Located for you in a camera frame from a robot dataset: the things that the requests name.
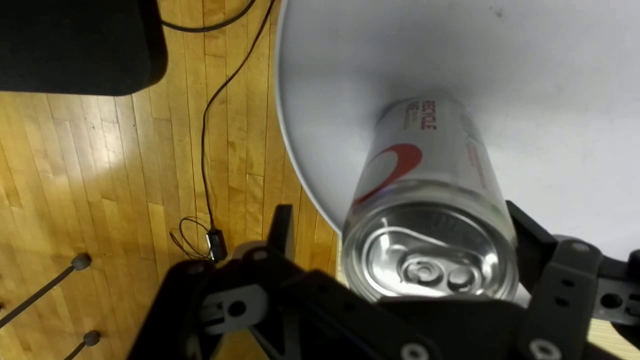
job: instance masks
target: red logo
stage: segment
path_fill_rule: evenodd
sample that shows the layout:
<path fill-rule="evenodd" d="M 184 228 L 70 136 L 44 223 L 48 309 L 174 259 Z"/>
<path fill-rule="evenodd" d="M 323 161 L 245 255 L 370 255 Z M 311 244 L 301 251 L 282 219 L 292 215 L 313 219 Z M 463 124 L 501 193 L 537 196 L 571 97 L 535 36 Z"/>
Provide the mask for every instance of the red logo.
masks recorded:
<path fill-rule="evenodd" d="M 387 184 L 396 182 L 398 178 L 405 175 L 407 172 L 412 172 L 420 161 L 421 161 L 421 152 L 418 146 L 413 144 L 394 144 L 383 147 L 382 152 L 378 152 L 370 164 L 379 157 L 386 152 L 394 152 L 398 155 L 396 168 L 383 178 L 383 182 L 379 182 L 375 187 L 367 190 L 366 193 L 361 193 L 360 197 L 354 200 L 354 203 L 366 201 L 367 197 L 371 197 L 373 193 L 378 193 L 382 187 L 386 187 Z"/>

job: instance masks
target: wooden floor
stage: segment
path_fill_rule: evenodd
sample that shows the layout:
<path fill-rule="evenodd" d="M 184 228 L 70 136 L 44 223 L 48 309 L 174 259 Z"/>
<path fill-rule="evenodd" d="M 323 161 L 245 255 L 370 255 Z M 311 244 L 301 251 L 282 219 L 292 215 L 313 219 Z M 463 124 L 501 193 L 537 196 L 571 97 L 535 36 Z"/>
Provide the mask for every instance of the wooden floor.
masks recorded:
<path fill-rule="evenodd" d="M 219 22 L 243 0 L 160 0 L 181 23 Z M 0 357 L 59 360 L 98 327 L 82 357 L 123 357 L 169 264 L 177 217 L 206 219 L 199 116 L 258 29 L 264 0 L 228 29 L 165 29 L 167 71 L 121 97 L 0 93 L 0 301 L 7 308 L 89 251 L 73 274 L 0 329 Z M 317 215 L 282 146 L 271 88 L 278 10 L 251 59 L 210 116 L 214 213 L 230 246 L 264 238 L 275 203 L 293 203 L 295 261 L 334 271 L 336 234 Z M 253 357 L 228 345 L 223 357 Z"/>

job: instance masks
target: silver soda can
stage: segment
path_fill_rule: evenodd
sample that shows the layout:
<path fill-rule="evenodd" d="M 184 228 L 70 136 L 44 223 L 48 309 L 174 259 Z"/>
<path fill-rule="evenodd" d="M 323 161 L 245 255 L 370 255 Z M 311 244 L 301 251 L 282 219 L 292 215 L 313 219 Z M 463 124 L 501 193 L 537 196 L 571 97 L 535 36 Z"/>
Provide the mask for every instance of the silver soda can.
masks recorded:
<path fill-rule="evenodd" d="M 432 92 L 386 110 L 341 231 L 361 296 L 511 297 L 515 231 L 463 107 Z"/>

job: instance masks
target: wire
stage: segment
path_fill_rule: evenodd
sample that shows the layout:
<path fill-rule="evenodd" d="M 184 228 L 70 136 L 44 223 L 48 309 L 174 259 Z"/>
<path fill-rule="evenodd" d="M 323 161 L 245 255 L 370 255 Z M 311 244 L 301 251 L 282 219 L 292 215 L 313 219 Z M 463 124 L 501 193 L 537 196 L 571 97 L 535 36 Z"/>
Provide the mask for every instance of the wire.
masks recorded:
<path fill-rule="evenodd" d="M 253 7 L 253 3 L 255 3 L 255 0 L 247 0 L 245 5 L 243 5 L 238 13 L 234 13 L 232 17 L 228 17 L 228 19 L 223 19 L 223 22 L 218 22 L 218 23 L 207 23 L 207 26 L 181 26 L 181 23 L 175 23 L 175 22 L 167 22 L 167 19 L 164 19 L 164 17 L 161 17 L 161 23 L 164 23 L 165 28 L 175 29 L 175 31 L 191 31 L 191 33 L 211 31 L 211 29 L 219 29 L 219 28 L 225 28 L 225 26 L 238 22 L 242 15 L 245 15 L 247 10 Z"/>
<path fill-rule="evenodd" d="M 207 132 L 207 111 L 211 110 L 215 97 L 223 92 L 223 88 L 240 73 L 240 70 L 243 68 L 243 63 L 249 59 L 249 55 L 253 53 L 260 36 L 267 23 L 267 17 L 273 10 L 275 0 L 270 0 L 264 17 L 258 26 L 258 31 L 247 48 L 247 51 L 243 53 L 242 62 L 238 63 L 238 68 L 219 84 L 219 88 L 207 97 L 203 111 L 201 111 L 201 128 L 199 128 L 199 173 L 201 173 L 201 185 L 203 185 L 203 201 L 206 201 L 206 213 L 207 213 L 207 225 L 201 223 L 196 215 L 184 215 L 177 222 L 177 235 L 181 238 L 181 242 L 187 246 L 184 247 L 177 239 L 177 235 L 174 234 L 175 230 L 169 231 L 171 242 L 181 250 L 181 253 L 185 255 L 199 255 L 199 257 L 211 257 L 214 261 L 219 261 L 221 257 L 214 257 L 214 244 L 207 244 L 207 253 L 201 253 L 196 250 L 196 246 L 187 239 L 187 235 L 184 234 L 184 223 L 196 223 L 197 228 L 206 230 L 207 234 L 215 231 L 215 219 L 214 219 L 214 208 L 211 208 L 211 196 L 210 196 L 210 178 L 206 172 L 206 132 Z"/>

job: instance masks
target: black cable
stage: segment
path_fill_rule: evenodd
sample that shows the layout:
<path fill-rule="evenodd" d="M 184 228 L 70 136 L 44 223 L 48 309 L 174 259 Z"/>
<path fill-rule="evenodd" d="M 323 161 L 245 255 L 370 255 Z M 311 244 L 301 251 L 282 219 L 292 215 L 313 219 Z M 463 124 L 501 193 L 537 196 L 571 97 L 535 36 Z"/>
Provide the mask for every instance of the black cable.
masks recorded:
<path fill-rule="evenodd" d="M 247 0 L 245 5 L 243 5 L 238 13 L 234 13 L 232 17 L 228 17 L 228 19 L 223 19 L 223 22 L 218 22 L 218 23 L 207 23 L 207 26 L 181 26 L 181 23 L 175 23 L 175 22 L 167 22 L 167 19 L 164 19 L 164 17 L 161 17 L 161 23 L 164 23 L 165 28 L 175 29 L 175 31 L 211 31 L 211 29 L 219 29 L 219 28 L 225 28 L 225 26 L 238 22 L 242 15 L 245 15 L 247 10 L 253 7 L 253 3 L 255 3 L 255 0 Z"/>
<path fill-rule="evenodd" d="M 211 110 L 215 97 L 223 92 L 223 88 L 240 73 L 240 70 L 243 68 L 243 63 L 247 62 L 247 58 L 253 53 L 255 45 L 258 45 L 258 39 L 265 28 L 265 22 L 273 10 L 273 3 L 275 0 L 270 0 L 265 12 L 264 12 L 264 17 L 260 22 L 260 28 L 245 51 L 245 55 L 242 58 L 242 62 L 238 63 L 238 68 L 219 84 L 219 88 L 207 97 L 206 105 L 203 105 L 203 111 L 201 111 L 201 128 L 199 128 L 199 173 L 201 173 L 201 185 L 203 185 L 203 201 L 206 201 L 206 211 L 207 211 L 207 222 L 210 225 L 206 228 L 196 215 L 184 215 L 180 217 L 177 222 L 177 231 L 180 231 L 180 238 L 181 242 L 190 247 L 185 250 L 180 242 L 177 242 L 177 235 L 174 234 L 174 230 L 169 231 L 169 238 L 171 242 L 185 253 L 185 255 L 201 255 L 201 257 L 211 257 L 214 261 L 219 261 L 221 257 L 214 257 L 214 251 L 219 250 L 219 246 L 223 247 L 223 235 L 221 231 L 215 228 L 215 219 L 214 219 L 214 208 L 211 208 L 211 196 L 210 196 L 210 180 L 207 180 L 207 173 L 206 173 L 206 130 L 207 130 L 207 111 Z M 207 255 L 197 251 L 193 247 L 193 244 L 185 238 L 184 234 L 184 223 L 185 222 L 191 222 L 196 223 L 197 228 L 203 228 L 207 231 Z"/>

